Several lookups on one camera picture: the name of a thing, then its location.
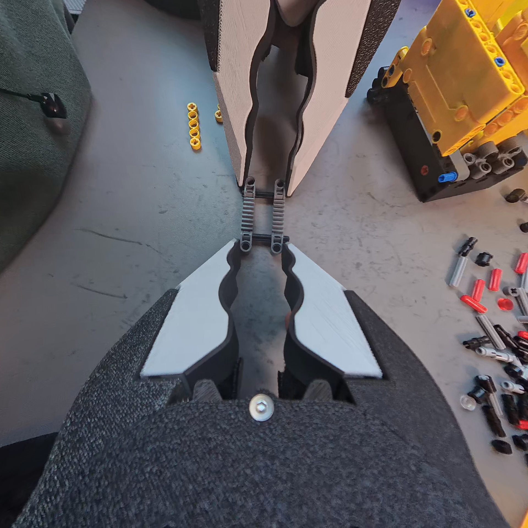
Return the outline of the pile of small lego pins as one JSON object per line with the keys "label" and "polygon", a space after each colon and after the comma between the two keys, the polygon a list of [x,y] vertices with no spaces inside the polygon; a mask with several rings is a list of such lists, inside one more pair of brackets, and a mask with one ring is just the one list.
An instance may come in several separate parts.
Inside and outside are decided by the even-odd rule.
{"label": "pile of small lego pins", "polygon": [[461,345],[500,367],[474,376],[460,397],[467,411],[480,409],[490,430],[492,450],[519,451],[527,463],[527,192],[502,187],[490,207],[476,210],[483,232],[456,249],[448,285],[466,307],[480,333]]}

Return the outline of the yellow black lego model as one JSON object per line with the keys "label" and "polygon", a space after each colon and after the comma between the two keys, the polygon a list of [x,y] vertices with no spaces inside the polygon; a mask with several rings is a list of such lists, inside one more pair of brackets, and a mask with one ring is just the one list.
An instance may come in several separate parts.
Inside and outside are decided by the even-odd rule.
{"label": "yellow black lego model", "polygon": [[366,95],[420,202],[480,191],[527,166],[527,1],[441,1]]}

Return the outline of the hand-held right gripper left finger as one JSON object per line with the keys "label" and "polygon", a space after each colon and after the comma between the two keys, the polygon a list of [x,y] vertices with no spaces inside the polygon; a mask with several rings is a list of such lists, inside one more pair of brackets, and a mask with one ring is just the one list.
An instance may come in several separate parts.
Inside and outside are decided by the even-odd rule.
{"label": "hand-held right gripper left finger", "polygon": [[140,371],[142,379],[179,378],[189,394],[208,379],[224,398],[231,396],[239,365],[231,312],[239,269],[240,242],[233,239],[178,285]]}

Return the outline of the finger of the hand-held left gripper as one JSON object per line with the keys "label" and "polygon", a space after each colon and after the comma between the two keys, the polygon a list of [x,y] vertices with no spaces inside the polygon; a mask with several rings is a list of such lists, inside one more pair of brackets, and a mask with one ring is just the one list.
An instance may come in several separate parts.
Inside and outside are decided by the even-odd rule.
{"label": "finger of the hand-held left gripper", "polygon": [[347,104],[345,92],[371,1],[319,1],[309,27],[313,78],[300,108],[299,132],[289,163],[291,196]]}
{"label": "finger of the hand-held left gripper", "polygon": [[248,176],[259,109],[257,75],[271,44],[274,1],[220,1],[214,73],[229,154],[238,186]]}

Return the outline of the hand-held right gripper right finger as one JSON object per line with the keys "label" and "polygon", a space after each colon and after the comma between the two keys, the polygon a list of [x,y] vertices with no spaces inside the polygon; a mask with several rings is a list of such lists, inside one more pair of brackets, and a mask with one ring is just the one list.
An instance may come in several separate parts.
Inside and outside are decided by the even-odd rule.
{"label": "hand-held right gripper right finger", "polygon": [[353,400],[348,379],[382,379],[343,285],[291,242],[281,254],[289,306],[281,397]]}

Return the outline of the grey lego gear rack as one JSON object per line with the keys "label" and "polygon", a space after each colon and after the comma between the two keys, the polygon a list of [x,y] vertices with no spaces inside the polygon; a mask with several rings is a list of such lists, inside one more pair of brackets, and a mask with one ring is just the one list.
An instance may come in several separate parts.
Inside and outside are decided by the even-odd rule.
{"label": "grey lego gear rack", "polygon": [[271,231],[270,252],[273,255],[282,252],[284,243],[285,220],[285,182],[277,179],[274,182],[273,218]]}
{"label": "grey lego gear rack", "polygon": [[248,253],[252,248],[255,195],[255,179],[248,177],[242,192],[240,249],[244,253]]}

